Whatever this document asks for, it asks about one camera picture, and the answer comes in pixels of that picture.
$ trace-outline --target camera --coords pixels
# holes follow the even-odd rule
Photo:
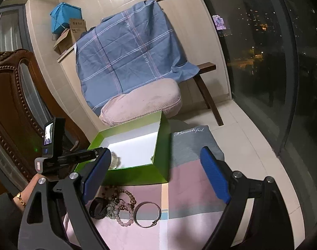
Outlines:
[[[65,134],[65,119],[53,118],[44,126],[42,157],[35,159],[37,173],[58,175],[60,170],[70,165],[96,159],[100,147],[63,154],[62,139]]]

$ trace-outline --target blue gripper pad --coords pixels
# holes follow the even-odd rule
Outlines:
[[[228,182],[215,161],[216,159],[213,157],[208,147],[203,147],[200,151],[201,165],[205,170],[216,196],[228,204],[231,198],[228,189]]]
[[[82,195],[84,204],[94,199],[98,188],[102,185],[106,172],[111,164],[111,152],[107,149],[103,155],[98,155],[94,162],[88,163],[87,165],[89,164],[94,164],[94,168],[84,183]]]

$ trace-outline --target hand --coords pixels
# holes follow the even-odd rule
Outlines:
[[[29,182],[29,184],[26,186],[26,188],[21,192],[21,198],[24,201],[24,203],[26,204],[29,200],[29,197],[34,189],[34,187],[36,186],[38,180],[40,178],[44,177],[41,174],[35,174],[34,177],[32,178],[32,180]],[[19,198],[14,197],[13,201],[15,202],[16,206],[21,210],[24,211],[24,206],[21,204],[21,202],[19,201]]]

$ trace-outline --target blue plaid cloth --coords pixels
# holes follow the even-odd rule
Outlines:
[[[76,43],[82,93],[99,116],[113,97],[161,78],[185,81],[199,71],[186,60],[176,34],[155,0],[104,18]]]

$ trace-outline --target wrist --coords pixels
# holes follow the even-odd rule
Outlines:
[[[21,201],[15,196],[13,198],[13,201],[15,203],[15,205],[20,209],[20,211],[24,211],[24,206],[22,205]]]

